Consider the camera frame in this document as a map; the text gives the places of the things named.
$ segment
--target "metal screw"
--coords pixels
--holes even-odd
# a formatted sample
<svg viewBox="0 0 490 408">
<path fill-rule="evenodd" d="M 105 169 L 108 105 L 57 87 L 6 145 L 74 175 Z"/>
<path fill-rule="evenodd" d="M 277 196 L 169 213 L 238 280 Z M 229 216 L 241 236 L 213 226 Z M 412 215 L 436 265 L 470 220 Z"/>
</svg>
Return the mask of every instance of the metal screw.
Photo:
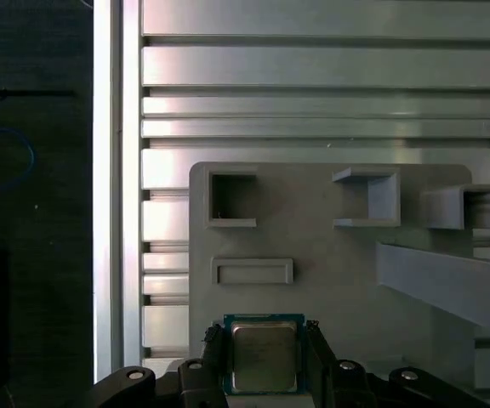
<svg viewBox="0 0 490 408">
<path fill-rule="evenodd" d="M 143 374 L 142 371 L 132 371 L 128 374 L 128 378 L 130 380 L 139 380 L 142 378 L 145 374 Z"/>
<path fill-rule="evenodd" d="M 343 368 L 344 370 L 354 370 L 355 369 L 355 365 L 353 363 L 351 363 L 350 361 L 343 361 L 342 363 L 339 364 L 339 366 L 341 368 Z"/>
<path fill-rule="evenodd" d="M 402 377 L 408 381 L 415 381 L 419 379 L 419 376 L 415 374 L 413 371 L 403 371 L 402 372 Z"/>
</svg>

